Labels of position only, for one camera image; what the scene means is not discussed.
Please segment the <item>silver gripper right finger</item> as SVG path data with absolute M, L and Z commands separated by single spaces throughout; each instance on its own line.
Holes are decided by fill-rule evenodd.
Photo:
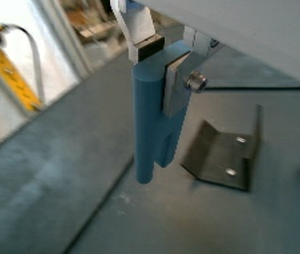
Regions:
M 199 67 L 224 47 L 209 35 L 185 27 L 184 52 L 167 65 L 164 113 L 173 117 L 189 104 L 191 94 L 201 93 L 208 86 L 208 79 L 199 72 Z

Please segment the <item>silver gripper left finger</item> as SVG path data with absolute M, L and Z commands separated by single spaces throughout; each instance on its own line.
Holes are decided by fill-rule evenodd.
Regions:
M 134 0 L 110 0 L 110 6 L 128 41 L 129 59 L 138 64 L 164 49 L 165 38 L 156 32 L 146 6 Z

